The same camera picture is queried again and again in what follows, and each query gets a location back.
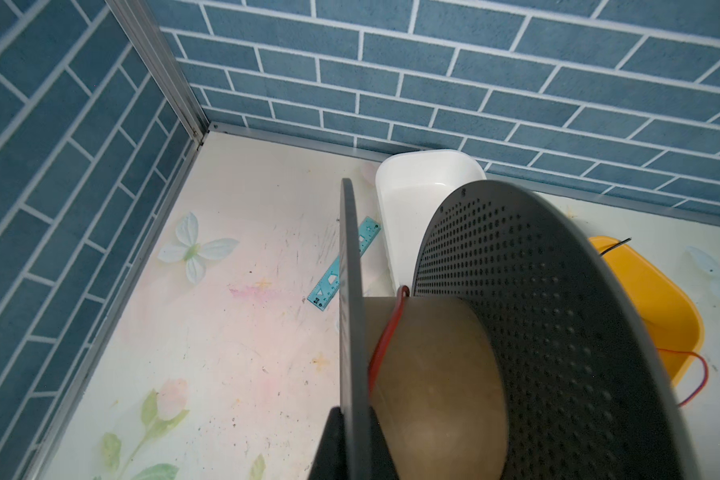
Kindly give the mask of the dark grey perforated spool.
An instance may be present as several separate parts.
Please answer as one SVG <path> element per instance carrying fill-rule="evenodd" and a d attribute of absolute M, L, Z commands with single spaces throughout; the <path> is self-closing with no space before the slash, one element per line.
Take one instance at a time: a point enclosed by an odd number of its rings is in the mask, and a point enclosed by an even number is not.
<path fill-rule="evenodd" d="M 670 380 L 604 259 L 536 194 L 451 193 L 413 285 L 362 295 L 341 185 L 340 403 L 347 479 L 372 479 L 373 407 L 399 478 L 696 479 Z"/>

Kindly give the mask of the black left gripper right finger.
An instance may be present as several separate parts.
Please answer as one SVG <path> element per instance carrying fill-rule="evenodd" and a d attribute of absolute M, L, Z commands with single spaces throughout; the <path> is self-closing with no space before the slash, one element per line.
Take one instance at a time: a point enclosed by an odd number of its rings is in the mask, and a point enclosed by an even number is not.
<path fill-rule="evenodd" d="M 373 480 L 398 480 L 399 476 L 386 443 L 378 416 L 370 408 L 371 470 Z"/>

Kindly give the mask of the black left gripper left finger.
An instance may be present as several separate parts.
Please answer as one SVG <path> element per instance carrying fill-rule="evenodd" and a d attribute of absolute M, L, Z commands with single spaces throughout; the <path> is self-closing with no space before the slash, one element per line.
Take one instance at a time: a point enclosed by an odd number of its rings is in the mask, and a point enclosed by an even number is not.
<path fill-rule="evenodd" d="M 345 426 L 339 406 L 333 407 L 329 411 L 308 479 L 347 479 Z"/>

